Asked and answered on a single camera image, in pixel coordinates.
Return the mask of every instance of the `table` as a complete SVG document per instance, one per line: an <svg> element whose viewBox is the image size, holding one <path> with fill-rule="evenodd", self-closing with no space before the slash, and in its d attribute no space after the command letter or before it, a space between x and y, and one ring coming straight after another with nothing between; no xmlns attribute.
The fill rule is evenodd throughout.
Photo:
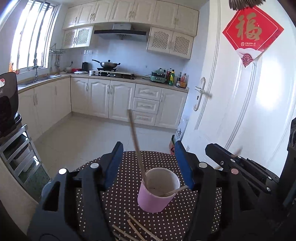
<svg viewBox="0 0 296 241"><path fill-rule="evenodd" d="M181 186L185 185L175 156L160 152L142 151L145 170L155 167L164 167L173 171L180 179ZM83 169L93 162L99 162L100 158L92 160L77 170ZM116 225L121 230L130 234L140 241L140 238L131 229L127 220L128 215L124 212L126 209L136 220L138 220L149 231L154 233L162 240L182 241L185 232L190 225L192 212L195 207L197 192L183 190L176 194L167 207L159 213L148 213L143 211L137 201L140 184L142 181L140 168L137 163L136 152L127 151L123 153L122 163L118 170L118 177L112 187L106 192L101 192L101 199L105 206L106 216L109 224ZM77 213L79 218L79 228L81 234L87 226L87 220L83 216L83 198L82 189L77 189L76 195ZM218 230L221 208L221 189L216 191L216 208L213 218L212 232ZM137 230L147 241L155 241L140 227Z"/></svg>

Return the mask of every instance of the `pink cup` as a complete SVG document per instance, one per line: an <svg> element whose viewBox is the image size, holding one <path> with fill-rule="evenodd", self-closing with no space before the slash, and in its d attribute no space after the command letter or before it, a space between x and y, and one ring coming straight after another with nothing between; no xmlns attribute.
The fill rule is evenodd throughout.
<svg viewBox="0 0 296 241"><path fill-rule="evenodd" d="M143 181L138 195L138 204L140 208L148 213L161 212L176 194L168 197L161 195L180 188L178 176L171 170L156 167L146 172L149 188L144 186Z"/></svg>

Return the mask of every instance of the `drawer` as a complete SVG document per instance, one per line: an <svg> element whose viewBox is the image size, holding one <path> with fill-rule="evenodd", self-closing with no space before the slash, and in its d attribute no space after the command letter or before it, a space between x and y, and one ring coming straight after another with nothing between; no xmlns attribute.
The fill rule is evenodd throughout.
<svg viewBox="0 0 296 241"><path fill-rule="evenodd" d="M150 85L136 85L135 97L149 99L149 100L160 100L161 87L150 86Z"/></svg>
<svg viewBox="0 0 296 241"><path fill-rule="evenodd" d="M156 100L147 100L136 97L133 99L133 110L135 111L157 114L158 107L159 101Z"/></svg>
<svg viewBox="0 0 296 241"><path fill-rule="evenodd" d="M134 123L154 126L156 120L156 114L133 111Z"/></svg>

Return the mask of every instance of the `red diamond-shaped decoration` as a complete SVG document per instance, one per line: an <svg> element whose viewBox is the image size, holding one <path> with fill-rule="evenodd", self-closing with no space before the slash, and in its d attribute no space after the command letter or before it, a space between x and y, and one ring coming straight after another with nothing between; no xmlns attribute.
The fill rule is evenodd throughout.
<svg viewBox="0 0 296 241"><path fill-rule="evenodd" d="M263 53L284 29L258 7L236 12L223 34L247 67Z"/></svg>

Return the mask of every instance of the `lattice cabinet door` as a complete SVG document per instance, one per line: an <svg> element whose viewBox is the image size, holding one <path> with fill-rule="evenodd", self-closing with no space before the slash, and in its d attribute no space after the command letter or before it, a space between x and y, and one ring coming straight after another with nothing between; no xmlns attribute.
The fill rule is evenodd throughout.
<svg viewBox="0 0 296 241"><path fill-rule="evenodd" d="M170 54L190 59L193 37L174 32Z"/></svg>
<svg viewBox="0 0 296 241"><path fill-rule="evenodd" d="M74 47L88 47L91 40L92 30L93 26L78 28Z"/></svg>
<svg viewBox="0 0 296 241"><path fill-rule="evenodd" d="M170 53L172 38L173 31L152 27L147 49L162 53Z"/></svg>
<svg viewBox="0 0 296 241"><path fill-rule="evenodd" d="M65 31L63 39L63 49L74 48L74 42L76 37L77 29L71 29Z"/></svg>

